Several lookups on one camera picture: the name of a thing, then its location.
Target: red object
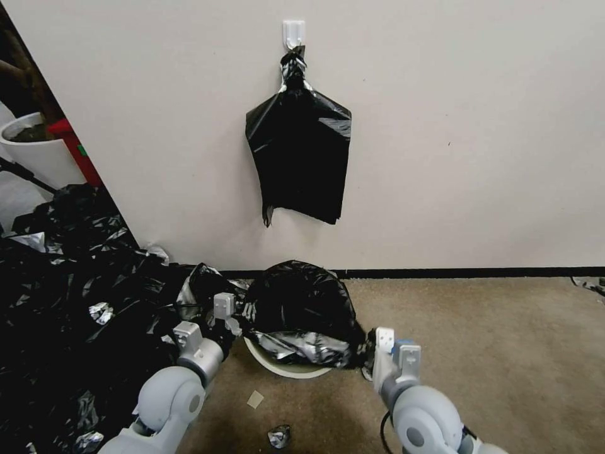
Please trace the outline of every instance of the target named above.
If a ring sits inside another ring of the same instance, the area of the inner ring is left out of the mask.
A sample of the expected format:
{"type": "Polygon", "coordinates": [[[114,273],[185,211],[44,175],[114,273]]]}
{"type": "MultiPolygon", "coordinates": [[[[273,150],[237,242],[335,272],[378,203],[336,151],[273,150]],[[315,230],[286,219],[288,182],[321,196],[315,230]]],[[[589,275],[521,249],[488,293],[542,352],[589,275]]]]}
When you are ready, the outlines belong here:
{"type": "Polygon", "coordinates": [[[92,161],[84,151],[84,148],[74,132],[74,129],[71,127],[71,124],[69,124],[69,121],[67,121],[67,119],[59,120],[55,124],[49,126],[49,132],[55,137],[63,139],[69,152],[74,157],[76,164],[80,167],[80,171],[84,175],[86,181],[91,186],[103,186],[101,177],[99,177],[99,174],[96,172],[95,166],[93,166],[92,161]]]}

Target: white plant pot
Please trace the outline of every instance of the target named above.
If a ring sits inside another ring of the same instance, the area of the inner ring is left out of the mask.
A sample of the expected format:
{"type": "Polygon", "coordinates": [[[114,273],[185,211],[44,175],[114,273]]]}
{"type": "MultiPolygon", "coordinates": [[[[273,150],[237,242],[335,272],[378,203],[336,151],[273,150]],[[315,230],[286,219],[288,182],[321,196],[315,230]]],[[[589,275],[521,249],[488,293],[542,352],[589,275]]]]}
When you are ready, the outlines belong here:
{"type": "MultiPolygon", "coordinates": [[[[0,127],[14,120],[14,115],[10,111],[10,109],[4,105],[2,101],[0,101],[0,127]]],[[[0,145],[0,158],[4,158],[5,160],[12,161],[13,159],[9,156],[7,152],[5,152],[2,145],[0,145]]]]}
{"type": "MultiPolygon", "coordinates": [[[[13,142],[23,129],[42,123],[40,112],[20,117],[0,126],[0,145],[17,163],[31,170],[34,176],[47,185],[59,189],[68,184],[85,183],[84,175],[62,139],[44,142],[13,142]]],[[[48,199],[48,192],[40,189],[48,199]]]]}

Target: crumpled foil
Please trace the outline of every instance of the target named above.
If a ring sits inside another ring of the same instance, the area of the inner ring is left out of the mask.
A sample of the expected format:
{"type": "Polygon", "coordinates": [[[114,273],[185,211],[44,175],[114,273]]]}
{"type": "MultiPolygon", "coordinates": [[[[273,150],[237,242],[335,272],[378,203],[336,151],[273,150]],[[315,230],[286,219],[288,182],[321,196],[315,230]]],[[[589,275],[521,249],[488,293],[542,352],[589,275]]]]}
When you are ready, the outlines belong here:
{"type": "Polygon", "coordinates": [[[88,313],[99,325],[105,325],[113,317],[113,308],[108,303],[97,303],[88,308],[88,313]]]}
{"type": "Polygon", "coordinates": [[[290,440],[292,439],[290,431],[290,426],[288,424],[283,424],[267,432],[271,446],[275,449],[283,449],[289,445],[290,440]]]}
{"type": "Polygon", "coordinates": [[[74,453],[89,454],[96,452],[97,448],[103,441],[103,434],[99,432],[89,432],[76,438],[74,445],[74,453]]]}

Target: white wall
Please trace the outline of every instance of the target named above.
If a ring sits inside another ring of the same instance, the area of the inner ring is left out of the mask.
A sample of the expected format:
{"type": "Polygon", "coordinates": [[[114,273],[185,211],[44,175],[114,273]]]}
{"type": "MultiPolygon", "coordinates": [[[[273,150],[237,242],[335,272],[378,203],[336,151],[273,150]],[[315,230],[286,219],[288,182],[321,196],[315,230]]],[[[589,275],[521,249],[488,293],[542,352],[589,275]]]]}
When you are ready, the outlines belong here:
{"type": "Polygon", "coordinates": [[[260,269],[605,260],[605,3],[3,0],[135,236],[260,269]],[[245,113],[281,21],[354,115],[342,218],[266,229],[245,113]]]}

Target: small paper scrap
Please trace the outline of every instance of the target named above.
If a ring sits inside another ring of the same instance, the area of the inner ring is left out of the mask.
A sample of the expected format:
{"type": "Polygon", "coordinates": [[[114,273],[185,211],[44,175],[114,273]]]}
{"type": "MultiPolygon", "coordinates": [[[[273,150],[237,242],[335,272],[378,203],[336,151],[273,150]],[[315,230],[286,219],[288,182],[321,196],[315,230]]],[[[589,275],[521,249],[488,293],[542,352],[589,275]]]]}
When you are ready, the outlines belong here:
{"type": "Polygon", "coordinates": [[[254,392],[248,399],[247,404],[256,410],[256,408],[260,405],[264,398],[265,397],[260,392],[254,390],[254,392]]]}

